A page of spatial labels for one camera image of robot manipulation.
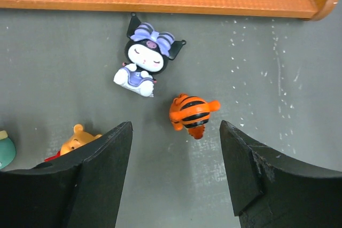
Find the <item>pink heart flower toy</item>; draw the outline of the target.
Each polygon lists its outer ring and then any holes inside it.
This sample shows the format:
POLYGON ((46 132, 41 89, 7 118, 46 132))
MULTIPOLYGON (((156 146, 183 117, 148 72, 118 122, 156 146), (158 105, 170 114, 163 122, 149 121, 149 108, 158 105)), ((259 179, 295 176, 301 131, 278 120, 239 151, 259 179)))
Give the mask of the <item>pink heart flower toy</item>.
POLYGON ((16 156, 16 148, 5 130, 0 131, 0 163, 1 169, 7 167, 16 156))

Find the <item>black white Kuromi toy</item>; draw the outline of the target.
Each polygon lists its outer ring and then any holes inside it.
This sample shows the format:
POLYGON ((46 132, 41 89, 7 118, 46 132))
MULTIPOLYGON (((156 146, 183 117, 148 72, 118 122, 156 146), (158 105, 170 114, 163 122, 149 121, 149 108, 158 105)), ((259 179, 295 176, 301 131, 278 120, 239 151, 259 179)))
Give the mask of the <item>black white Kuromi toy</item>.
POLYGON ((156 74, 163 72, 186 45, 169 32, 158 32, 148 22, 141 22, 132 12, 125 46, 127 62, 116 72, 113 82, 143 97, 154 96, 156 74))

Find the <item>orange striped tiger toy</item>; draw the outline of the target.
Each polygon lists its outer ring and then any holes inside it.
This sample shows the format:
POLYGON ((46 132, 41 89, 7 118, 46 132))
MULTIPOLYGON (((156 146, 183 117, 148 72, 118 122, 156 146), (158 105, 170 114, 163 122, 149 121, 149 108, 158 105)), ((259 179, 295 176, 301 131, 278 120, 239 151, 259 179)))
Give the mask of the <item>orange striped tiger toy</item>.
POLYGON ((186 128, 189 135, 198 140, 204 135, 211 113, 218 111, 220 107, 218 100, 207 102, 198 96, 181 93, 172 101, 169 119, 174 130, 186 128))

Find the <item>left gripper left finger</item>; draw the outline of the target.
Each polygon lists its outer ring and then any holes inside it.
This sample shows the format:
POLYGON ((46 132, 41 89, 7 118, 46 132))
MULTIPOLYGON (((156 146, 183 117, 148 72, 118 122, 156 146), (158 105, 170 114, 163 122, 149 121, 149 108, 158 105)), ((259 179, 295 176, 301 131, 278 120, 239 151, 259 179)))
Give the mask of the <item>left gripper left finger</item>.
POLYGON ((126 121, 54 160, 1 172, 1 227, 115 227, 132 140, 126 121))

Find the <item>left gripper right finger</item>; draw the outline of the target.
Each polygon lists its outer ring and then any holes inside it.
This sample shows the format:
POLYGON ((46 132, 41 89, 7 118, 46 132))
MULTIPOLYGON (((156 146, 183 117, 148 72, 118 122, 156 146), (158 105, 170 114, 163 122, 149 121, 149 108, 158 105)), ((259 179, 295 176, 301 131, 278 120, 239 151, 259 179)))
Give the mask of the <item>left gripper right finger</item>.
POLYGON ((220 141, 241 227, 341 227, 341 172, 283 154, 227 121, 220 141))

